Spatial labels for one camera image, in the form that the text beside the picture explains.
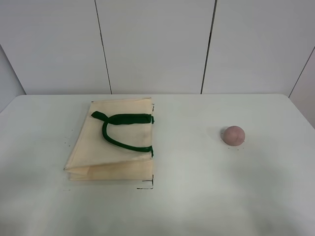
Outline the pink peach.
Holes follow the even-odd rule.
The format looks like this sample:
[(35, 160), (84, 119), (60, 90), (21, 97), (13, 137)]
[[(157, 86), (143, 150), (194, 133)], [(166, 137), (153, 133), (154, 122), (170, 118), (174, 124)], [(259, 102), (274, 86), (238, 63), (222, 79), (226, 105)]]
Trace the pink peach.
[(239, 126), (223, 127), (220, 130), (220, 137), (225, 144), (232, 147), (240, 146), (246, 139), (244, 130)]

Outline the cream linen bag green handles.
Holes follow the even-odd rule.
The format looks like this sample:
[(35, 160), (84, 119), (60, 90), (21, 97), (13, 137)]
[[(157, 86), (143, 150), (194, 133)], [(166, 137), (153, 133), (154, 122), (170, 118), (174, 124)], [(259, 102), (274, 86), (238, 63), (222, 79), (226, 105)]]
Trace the cream linen bag green handles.
[(153, 177), (151, 98), (93, 101), (65, 165), (70, 180)]

